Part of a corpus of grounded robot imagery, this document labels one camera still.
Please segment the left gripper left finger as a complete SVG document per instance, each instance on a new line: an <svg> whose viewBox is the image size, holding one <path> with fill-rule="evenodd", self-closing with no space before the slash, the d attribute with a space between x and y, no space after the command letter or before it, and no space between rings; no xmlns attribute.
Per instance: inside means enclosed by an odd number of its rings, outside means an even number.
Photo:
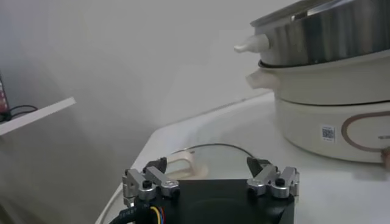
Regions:
<svg viewBox="0 0 390 224"><path fill-rule="evenodd" d="M150 203L158 198L178 198L180 184L165 175L167 165L167 159L160 158L148 162L141 171L126 169L122 177L124 205L131 207L137 201Z"/></svg>

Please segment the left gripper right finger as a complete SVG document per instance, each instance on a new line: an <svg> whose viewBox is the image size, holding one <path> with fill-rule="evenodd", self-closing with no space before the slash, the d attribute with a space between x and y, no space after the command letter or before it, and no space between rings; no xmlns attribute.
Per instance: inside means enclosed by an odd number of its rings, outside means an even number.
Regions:
<svg viewBox="0 0 390 224"><path fill-rule="evenodd" d="M280 171L266 159L247 157L246 161L252 174L247 180L247 188L257 197L266 194L274 198L299 196L299 172L295 167L285 167Z"/></svg>

